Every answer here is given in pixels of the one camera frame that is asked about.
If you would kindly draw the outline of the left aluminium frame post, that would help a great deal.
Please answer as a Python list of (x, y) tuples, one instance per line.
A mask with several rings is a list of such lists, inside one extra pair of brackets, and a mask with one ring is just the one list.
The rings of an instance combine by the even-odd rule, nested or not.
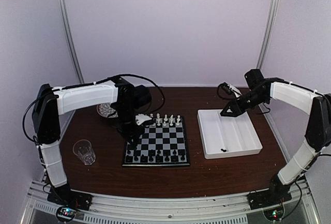
[(73, 63), (74, 71), (76, 73), (78, 81), (80, 83), (84, 83), (83, 73), (82, 73), (80, 63), (79, 63), (79, 60), (78, 60), (78, 57), (77, 57), (76, 48), (75, 48), (75, 45), (74, 45), (74, 40), (73, 40), (71, 28), (70, 28), (70, 22), (69, 22), (69, 17), (68, 17), (66, 1), (65, 0), (58, 0), (58, 3), (59, 3), (60, 11), (61, 11), (66, 42), (67, 42), (67, 46), (68, 46), (68, 49), (69, 49), (69, 54), (70, 54), (71, 61)]

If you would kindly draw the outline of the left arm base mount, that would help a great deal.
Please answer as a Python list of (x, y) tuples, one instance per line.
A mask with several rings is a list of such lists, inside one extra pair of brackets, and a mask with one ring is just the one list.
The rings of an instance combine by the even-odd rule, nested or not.
[(55, 192), (48, 194), (47, 200), (56, 203), (59, 207), (55, 211), (55, 217), (60, 222), (72, 221), (81, 210), (88, 211), (92, 203), (93, 196), (87, 193), (72, 192), (69, 200), (62, 200)]

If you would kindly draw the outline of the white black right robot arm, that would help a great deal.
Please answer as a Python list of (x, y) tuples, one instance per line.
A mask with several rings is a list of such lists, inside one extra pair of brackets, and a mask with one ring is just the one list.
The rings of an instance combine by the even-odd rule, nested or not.
[[(266, 78), (259, 69), (248, 71), (244, 77), (249, 88), (246, 93), (226, 82), (217, 86), (217, 96), (227, 101), (220, 115), (238, 117), (258, 105), (275, 101), (276, 113), (270, 117), (273, 129), (284, 141), (282, 148), (292, 156), (270, 179), (265, 193), (265, 200), (276, 204), (330, 145), (330, 94), (278, 77)], [(285, 141), (285, 135), (295, 143)]]

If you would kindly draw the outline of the white plastic tray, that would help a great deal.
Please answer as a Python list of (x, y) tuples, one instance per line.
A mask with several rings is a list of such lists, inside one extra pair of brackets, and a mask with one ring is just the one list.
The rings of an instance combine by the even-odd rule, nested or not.
[(220, 112), (220, 109), (198, 110), (205, 159), (258, 154), (263, 146), (248, 113), (238, 117), (225, 117)]

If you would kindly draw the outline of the right aluminium frame post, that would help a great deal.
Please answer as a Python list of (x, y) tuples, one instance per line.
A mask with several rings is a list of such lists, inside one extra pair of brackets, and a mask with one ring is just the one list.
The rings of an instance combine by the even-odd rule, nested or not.
[(257, 69), (260, 69), (260, 70), (263, 68), (263, 65), (264, 65), (264, 62), (266, 59), (268, 46), (269, 46), (269, 43), (271, 40), (273, 27), (274, 27), (275, 20), (276, 20), (279, 1), (280, 0), (270, 0), (266, 28), (265, 28), (264, 37), (262, 40), (262, 45), (261, 45), (259, 58), (258, 58), (258, 62), (257, 62)]

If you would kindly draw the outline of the floral ceramic plate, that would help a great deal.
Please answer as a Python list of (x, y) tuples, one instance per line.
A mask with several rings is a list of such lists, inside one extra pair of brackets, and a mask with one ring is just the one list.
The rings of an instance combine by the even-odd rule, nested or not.
[(118, 118), (117, 111), (111, 107), (110, 103), (102, 103), (96, 106), (97, 113), (104, 118)]

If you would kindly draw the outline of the black white chessboard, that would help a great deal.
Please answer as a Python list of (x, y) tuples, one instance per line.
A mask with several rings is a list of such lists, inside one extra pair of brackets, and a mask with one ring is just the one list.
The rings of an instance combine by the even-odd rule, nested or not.
[[(170, 166), (189, 166), (190, 156), (186, 135), (185, 119), (181, 115), (164, 115), (160, 116), (161, 122), (157, 123), (156, 116), (154, 122), (156, 127), (151, 125), (145, 127), (144, 133), (140, 136), (138, 146), (136, 149), (126, 143), (123, 157), (123, 167), (170, 167)], [(153, 150), (153, 162), (149, 162), (148, 151)], [(165, 162), (164, 150), (170, 151), (170, 161)], [(173, 155), (173, 151), (177, 150), (177, 155)], [(186, 153), (186, 160), (181, 161), (181, 155), (178, 151), (184, 150)], [(141, 162), (141, 155), (146, 157), (146, 162)], [(138, 161), (134, 161), (133, 157), (138, 156)], [(156, 157), (161, 157), (161, 162), (156, 162)], [(174, 161), (174, 156), (178, 157), (178, 162)]]

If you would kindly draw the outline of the clear drinking glass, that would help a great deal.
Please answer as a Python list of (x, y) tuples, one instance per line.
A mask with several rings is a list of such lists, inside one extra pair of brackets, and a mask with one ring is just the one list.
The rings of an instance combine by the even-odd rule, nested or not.
[(96, 161), (96, 155), (89, 140), (77, 141), (73, 145), (72, 151), (86, 166), (91, 166)]

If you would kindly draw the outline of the white chess king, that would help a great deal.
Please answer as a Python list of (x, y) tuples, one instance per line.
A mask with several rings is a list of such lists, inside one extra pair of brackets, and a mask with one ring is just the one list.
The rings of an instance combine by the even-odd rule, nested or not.
[(160, 123), (161, 122), (161, 118), (160, 118), (160, 114), (159, 113), (157, 113), (157, 115), (156, 115), (156, 121), (157, 121), (157, 123)]

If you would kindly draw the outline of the front aluminium rail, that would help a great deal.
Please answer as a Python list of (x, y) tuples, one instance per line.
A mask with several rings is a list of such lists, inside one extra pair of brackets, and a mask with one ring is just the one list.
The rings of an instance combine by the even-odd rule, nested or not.
[[(248, 193), (227, 196), (144, 199), (92, 194), (88, 211), (80, 210), (69, 223), (322, 223), (308, 186), (301, 183), (302, 198), (285, 219), (269, 221), (264, 212), (284, 207), (289, 214), (300, 193), (292, 187), (292, 200), (283, 205), (252, 210)], [(55, 217), (58, 204), (47, 201), (42, 189), (30, 187), (18, 223), (61, 223)]]

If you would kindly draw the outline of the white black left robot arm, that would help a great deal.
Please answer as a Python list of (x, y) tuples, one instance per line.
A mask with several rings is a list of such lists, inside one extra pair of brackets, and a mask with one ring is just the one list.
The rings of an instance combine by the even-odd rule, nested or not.
[(151, 117), (137, 111), (150, 104), (151, 100), (146, 86), (135, 86), (123, 75), (85, 84), (58, 87), (43, 84), (40, 87), (37, 98), (23, 114), (22, 129), (26, 129), (26, 117), (30, 112), (35, 134), (28, 139), (37, 146), (41, 163), (55, 189), (53, 194), (62, 205), (70, 205), (74, 201), (74, 193), (68, 189), (59, 147), (63, 140), (60, 117), (73, 113), (72, 121), (76, 128), (92, 128), (96, 125), (92, 107), (108, 103), (117, 115), (115, 128), (126, 142), (136, 146), (145, 125), (152, 121)]

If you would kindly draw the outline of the aluminium frame post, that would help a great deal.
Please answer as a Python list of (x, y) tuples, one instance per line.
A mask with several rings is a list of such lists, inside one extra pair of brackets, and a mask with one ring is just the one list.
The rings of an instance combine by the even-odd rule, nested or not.
[(79, 60), (78, 60), (78, 57), (77, 57), (76, 48), (75, 48), (75, 45), (74, 45), (74, 40), (73, 40), (71, 28), (70, 28), (70, 22), (69, 22), (69, 17), (68, 17), (66, 1), (65, 0), (58, 0), (58, 3), (59, 3), (60, 11), (61, 11), (66, 42), (67, 42), (67, 46), (68, 46), (68, 49), (69, 49), (69, 54), (70, 54), (71, 61), (73, 63), (74, 71), (76, 73), (78, 81), (80, 83), (84, 83), (83, 73), (82, 73), (80, 63), (79, 63)]
[(266, 59), (268, 46), (269, 46), (269, 43), (271, 40), (273, 27), (274, 27), (275, 20), (276, 20), (279, 1), (280, 0), (270, 0), (266, 28), (265, 28), (264, 37), (262, 40), (262, 45), (261, 45), (259, 58), (258, 58), (258, 62), (257, 62), (257, 69), (260, 69), (260, 70), (263, 68), (263, 65), (264, 65), (264, 62)]

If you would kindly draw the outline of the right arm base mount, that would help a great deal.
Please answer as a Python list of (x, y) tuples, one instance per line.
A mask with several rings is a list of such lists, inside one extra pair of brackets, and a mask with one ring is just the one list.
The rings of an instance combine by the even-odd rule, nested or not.
[(292, 200), (290, 193), (286, 193), (279, 199), (269, 199), (268, 190), (250, 191), (247, 200), (251, 210), (261, 210), (268, 221), (280, 221), (285, 216), (284, 203)]

